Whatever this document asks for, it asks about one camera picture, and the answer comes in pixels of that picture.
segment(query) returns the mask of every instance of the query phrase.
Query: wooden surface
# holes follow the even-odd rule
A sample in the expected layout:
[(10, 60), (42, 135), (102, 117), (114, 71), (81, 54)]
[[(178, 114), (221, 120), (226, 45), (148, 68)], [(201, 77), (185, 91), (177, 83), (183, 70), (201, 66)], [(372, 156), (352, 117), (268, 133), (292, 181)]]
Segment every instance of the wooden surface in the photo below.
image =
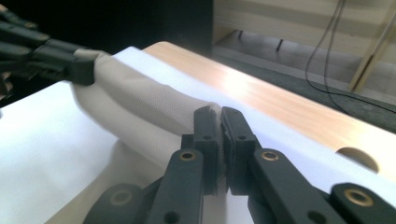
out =
[(167, 42), (144, 51), (334, 151), (364, 151), (376, 161), (380, 175), (396, 181), (395, 134)]

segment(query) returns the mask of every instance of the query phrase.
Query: white cloth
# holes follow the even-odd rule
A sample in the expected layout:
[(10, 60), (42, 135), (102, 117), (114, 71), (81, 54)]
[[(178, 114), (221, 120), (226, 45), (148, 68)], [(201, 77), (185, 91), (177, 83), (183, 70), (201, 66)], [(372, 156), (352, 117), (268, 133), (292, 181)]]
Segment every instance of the white cloth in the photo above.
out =
[[(95, 83), (74, 85), (79, 104), (121, 142), (163, 169), (173, 152), (180, 149), (181, 135), (193, 133), (193, 113), (210, 106), (217, 114), (221, 139), (221, 107), (192, 98), (142, 75), (101, 51), (78, 50), (76, 55), (96, 59)], [(219, 183), (225, 172), (222, 146), (219, 153)]]

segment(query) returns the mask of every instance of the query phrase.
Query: circular hole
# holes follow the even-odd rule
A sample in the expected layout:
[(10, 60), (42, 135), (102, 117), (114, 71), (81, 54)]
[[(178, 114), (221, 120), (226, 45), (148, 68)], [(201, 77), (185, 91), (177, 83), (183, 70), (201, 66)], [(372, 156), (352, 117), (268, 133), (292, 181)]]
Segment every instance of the circular hole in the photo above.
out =
[(195, 154), (192, 152), (183, 152), (180, 154), (180, 158), (183, 161), (192, 161), (195, 159)]
[(277, 161), (279, 157), (275, 154), (275, 152), (266, 151), (262, 153), (262, 158), (268, 161)]
[(313, 212), (313, 211), (308, 212), (308, 217), (309, 217), (309, 219), (311, 219), (315, 223), (318, 223), (318, 224), (326, 223), (326, 217), (324, 217), (319, 212)]
[(176, 212), (168, 212), (163, 216), (163, 221), (166, 224), (174, 224), (180, 221), (180, 215)]
[(349, 159), (359, 163), (362, 166), (365, 166), (366, 168), (369, 168), (378, 174), (379, 169), (375, 160), (358, 148), (343, 147), (338, 149), (337, 153), (348, 157)]
[(122, 190), (115, 192), (111, 196), (110, 202), (111, 202), (111, 204), (113, 204), (115, 206), (121, 206), (121, 205), (125, 205), (126, 203), (131, 201), (131, 199), (132, 199), (132, 193), (128, 190), (122, 189)]
[(363, 207), (369, 207), (374, 205), (373, 199), (359, 189), (346, 189), (344, 191), (344, 194), (348, 200), (357, 205)]

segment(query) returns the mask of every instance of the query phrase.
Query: wire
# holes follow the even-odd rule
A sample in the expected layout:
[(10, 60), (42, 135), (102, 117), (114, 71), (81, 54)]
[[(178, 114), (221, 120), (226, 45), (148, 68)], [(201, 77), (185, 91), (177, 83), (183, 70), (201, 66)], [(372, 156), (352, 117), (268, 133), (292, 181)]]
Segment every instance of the wire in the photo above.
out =
[[(341, 19), (341, 16), (342, 16), (342, 13), (343, 13), (345, 4), (346, 4), (346, 1), (347, 1), (347, 0), (339, 0), (339, 1), (338, 1), (337, 6), (336, 6), (336, 8), (335, 8), (335, 11), (334, 11), (334, 13), (332, 14), (332, 17), (331, 17), (331, 19), (330, 19), (330, 21), (329, 21), (329, 24), (328, 24), (327, 27), (326, 27), (325, 32), (323, 33), (322, 38), (319, 40), (319, 42), (318, 42), (318, 44), (316, 45), (314, 51), (313, 51), (312, 54), (309, 56), (308, 62), (306, 63), (306, 67), (305, 67), (305, 81), (306, 81), (306, 83), (307, 83), (309, 86), (311, 86), (311, 87), (314, 88), (315, 90), (321, 91), (321, 92), (324, 92), (324, 93), (327, 93), (328, 96), (329, 96), (329, 98), (330, 98), (330, 100), (332, 101), (332, 103), (333, 103), (336, 107), (338, 107), (339, 110), (341, 110), (342, 112), (344, 112), (345, 114), (348, 114), (348, 113), (345, 111), (344, 108), (342, 108), (339, 104), (337, 104), (337, 103), (334, 101), (334, 99), (332, 98), (333, 95), (339, 95), (339, 96), (348, 97), (348, 98), (351, 98), (351, 99), (354, 99), (354, 100), (357, 100), (357, 101), (361, 101), (361, 102), (366, 103), (366, 104), (369, 104), (369, 105), (377, 106), (377, 107), (379, 107), (379, 108), (382, 108), (382, 109), (384, 109), (384, 110), (387, 110), (387, 111), (389, 111), (389, 112), (391, 112), (391, 113), (395, 113), (395, 114), (396, 114), (396, 111), (391, 110), (391, 109), (388, 109), (388, 108), (386, 108), (386, 107), (384, 107), (384, 106), (382, 106), (382, 105), (377, 105), (377, 104), (374, 104), (374, 103), (371, 103), (371, 102), (368, 102), (368, 101), (359, 99), (359, 98), (354, 97), (354, 96), (350, 96), (350, 95), (346, 95), (346, 94), (342, 94), (342, 93), (331, 92), (331, 91), (329, 90), (329, 85), (328, 85), (327, 77), (328, 77), (328, 65), (329, 65), (329, 60), (330, 60), (330, 53), (331, 53), (331, 51), (332, 51), (332, 45), (333, 45), (333, 42), (334, 42), (334, 37), (335, 37), (335, 34), (336, 34), (336, 30), (337, 30), (337, 27), (338, 27), (338, 23), (339, 23), (339, 21), (340, 21), (340, 19)], [(313, 83), (309, 80), (308, 71), (309, 71), (309, 67), (310, 67), (310, 65), (311, 65), (311, 63), (312, 63), (312, 61), (313, 61), (313, 58), (314, 58), (315, 55), (317, 54), (317, 52), (318, 52), (320, 46), (322, 45), (324, 39), (325, 39), (326, 36), (327, 36), (327, 33), (329, 33), (329, 31), (330, 31), (331, 29), (332, 29), (332, 35), (331, 35), (329, 47), (328, 47), (327, 53), (326, 53), (325, 67), (324, 67), (324, 75), (323, 75), (323, 76), (324, 76), (323, 78), (324, 78), (325, 90), (322, 90), (322, 89), (320, 89), (320, 88), (314, 86)]]

